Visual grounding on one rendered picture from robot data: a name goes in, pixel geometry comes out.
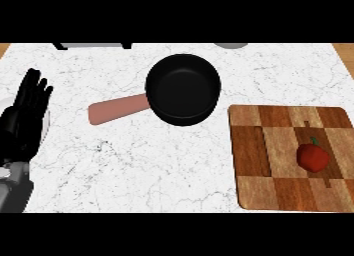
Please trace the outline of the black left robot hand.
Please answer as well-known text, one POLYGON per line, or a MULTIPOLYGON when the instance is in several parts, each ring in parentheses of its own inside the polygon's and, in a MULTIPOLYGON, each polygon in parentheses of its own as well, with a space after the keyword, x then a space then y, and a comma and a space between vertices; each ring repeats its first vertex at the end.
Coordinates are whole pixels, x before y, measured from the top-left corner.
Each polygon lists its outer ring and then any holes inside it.
POLYGON ((29 69, 20 82, 13 104, 0 116, 0 167, 11 162, 27 162, 36 155, 42 118, 53 87, 41 72, 29 69))

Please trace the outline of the wooden checkered cutting board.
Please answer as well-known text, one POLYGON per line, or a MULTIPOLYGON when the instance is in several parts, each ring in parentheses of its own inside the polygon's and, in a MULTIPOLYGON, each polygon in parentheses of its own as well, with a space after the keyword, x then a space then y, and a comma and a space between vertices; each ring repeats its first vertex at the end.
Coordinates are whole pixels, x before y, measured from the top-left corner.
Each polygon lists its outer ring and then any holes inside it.
POLYGON ((247 210, 354 212, 354 128, 339 107, 228 107, 239 206, 247 210), (296 150, 317 145, 329 154, 312 173, 296 150))

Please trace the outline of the grey appliance with black legs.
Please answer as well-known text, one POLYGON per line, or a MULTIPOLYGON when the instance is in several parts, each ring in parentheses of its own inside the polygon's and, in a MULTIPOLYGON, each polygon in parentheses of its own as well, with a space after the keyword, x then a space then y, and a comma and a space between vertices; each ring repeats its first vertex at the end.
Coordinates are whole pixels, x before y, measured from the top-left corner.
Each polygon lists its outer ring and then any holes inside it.
POLYGON ((132 43, 51 43, 57 50, 67 50, 69 48, 100 48, 100 47, 119 47, 131 49, 132 43))

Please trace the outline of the grey round object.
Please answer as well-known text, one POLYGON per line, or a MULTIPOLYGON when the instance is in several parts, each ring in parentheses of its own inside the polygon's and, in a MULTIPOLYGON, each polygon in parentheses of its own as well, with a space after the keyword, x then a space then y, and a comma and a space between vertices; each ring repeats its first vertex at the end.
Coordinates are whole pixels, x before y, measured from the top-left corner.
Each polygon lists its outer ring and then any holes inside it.
POLYGON ((247 43, 214 43, 214 44, 224 49, 240 49, 247 45, 247 43))

